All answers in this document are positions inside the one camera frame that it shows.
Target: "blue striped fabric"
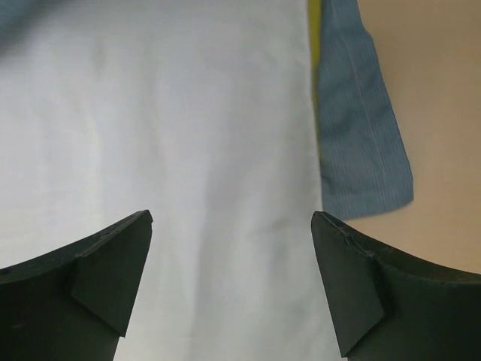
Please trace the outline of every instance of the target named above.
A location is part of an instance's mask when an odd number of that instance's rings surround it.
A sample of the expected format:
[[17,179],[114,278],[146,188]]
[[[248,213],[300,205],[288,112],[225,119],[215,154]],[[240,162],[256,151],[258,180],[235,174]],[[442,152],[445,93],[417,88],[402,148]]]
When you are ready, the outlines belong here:
[[324,210],[342,220],[413,200],[413,175],[356,0],[322,0],[318,116]]

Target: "yellow fabric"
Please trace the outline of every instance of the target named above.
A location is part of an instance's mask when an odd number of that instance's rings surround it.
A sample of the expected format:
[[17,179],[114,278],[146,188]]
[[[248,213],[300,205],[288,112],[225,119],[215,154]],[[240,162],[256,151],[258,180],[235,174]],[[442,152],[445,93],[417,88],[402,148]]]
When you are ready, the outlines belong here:
[[[321,1],[322,0],[308,0],[307,3],[307,12],[309,14],[309,34],[310,34],[310,63],[312,66],[312,98],[313,98],[313,106],[314,112],[317,113],[317,94],[316,94],[316,73],[317,73],[317,65],[319,63],[320,58],[320,24],[321,24]],[[316,139],[317,141],[317,156],[319,157],[319,161],[321,159],[321,150],[319,145],[319,124],[317,122],[316,117]]]
[[317,108],[317,96],[315,89],[314,76],[316,74],[317,64],[320,56],[319,30],[321,23],[321,1],[322,0],[308,0],[309,13],[309,30],[310,30],[310,53],[311,64],[313,66],[313,102],[314,108]]

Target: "beige wall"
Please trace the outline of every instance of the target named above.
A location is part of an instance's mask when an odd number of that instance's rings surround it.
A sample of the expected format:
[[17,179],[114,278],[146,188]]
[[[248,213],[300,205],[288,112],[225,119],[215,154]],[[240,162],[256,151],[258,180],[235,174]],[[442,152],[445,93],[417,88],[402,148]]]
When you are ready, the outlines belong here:
[[481,272],[481,1],[358,1],[410,157],[415,201],[351,225]]

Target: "white shirt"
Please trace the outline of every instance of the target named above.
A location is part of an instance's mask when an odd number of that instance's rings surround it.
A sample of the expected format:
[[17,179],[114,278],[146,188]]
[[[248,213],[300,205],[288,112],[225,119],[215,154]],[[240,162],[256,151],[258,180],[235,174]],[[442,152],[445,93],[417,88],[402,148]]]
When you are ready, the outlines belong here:
[[0,57],[0,267],[148,208],[116,361],[335,361],[305,0],[84,0]]

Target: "black plastic piece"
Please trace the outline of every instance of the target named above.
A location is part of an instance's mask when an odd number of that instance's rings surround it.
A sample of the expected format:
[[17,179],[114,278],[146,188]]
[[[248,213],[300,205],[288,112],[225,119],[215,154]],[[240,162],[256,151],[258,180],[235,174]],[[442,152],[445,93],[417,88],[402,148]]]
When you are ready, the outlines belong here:
[[411,256],[324,212],[312,232],[342,356],[481,359],[481,275]]
[[112,361],[152,237],[149,211],[0,270],[0,360]]

